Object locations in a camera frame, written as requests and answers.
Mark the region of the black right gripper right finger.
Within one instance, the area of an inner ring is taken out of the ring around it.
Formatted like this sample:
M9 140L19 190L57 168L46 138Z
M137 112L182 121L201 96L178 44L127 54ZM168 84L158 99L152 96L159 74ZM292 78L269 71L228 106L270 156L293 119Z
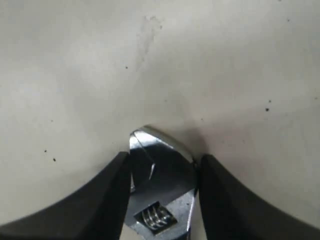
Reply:
M320 230L268 203L213 155L199 167L199 201L209 240L318 240Z

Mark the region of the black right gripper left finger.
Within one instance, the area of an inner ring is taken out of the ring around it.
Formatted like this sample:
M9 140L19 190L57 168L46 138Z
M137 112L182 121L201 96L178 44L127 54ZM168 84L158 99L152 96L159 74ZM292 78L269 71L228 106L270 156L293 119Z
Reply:
M129 154L119 152L93 179L57 203L1 225L2 240L118 240L131 187Z

